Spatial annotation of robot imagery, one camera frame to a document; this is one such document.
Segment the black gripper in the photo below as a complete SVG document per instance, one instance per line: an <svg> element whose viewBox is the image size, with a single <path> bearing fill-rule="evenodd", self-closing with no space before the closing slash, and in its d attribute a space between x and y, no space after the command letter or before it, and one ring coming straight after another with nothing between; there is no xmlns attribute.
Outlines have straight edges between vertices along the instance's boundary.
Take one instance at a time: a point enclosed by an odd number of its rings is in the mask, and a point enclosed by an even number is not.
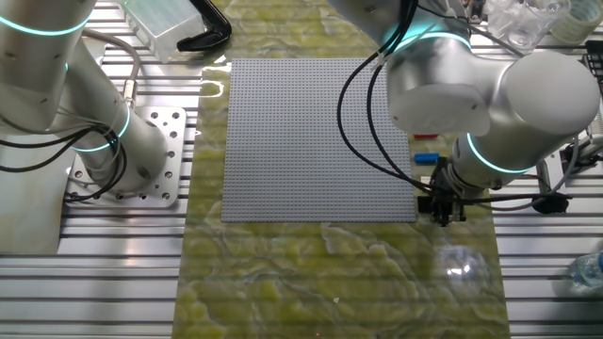
<svg viewBox="0 0 603 339"><path fill-rule="evenodd" d="M451 205L451 221L466 221L464 193L450 176L450 163L446 157L439 157L431 175L431 197L436 200L432 204L432 218L441 227L449 224L449 203Z"/></svg>

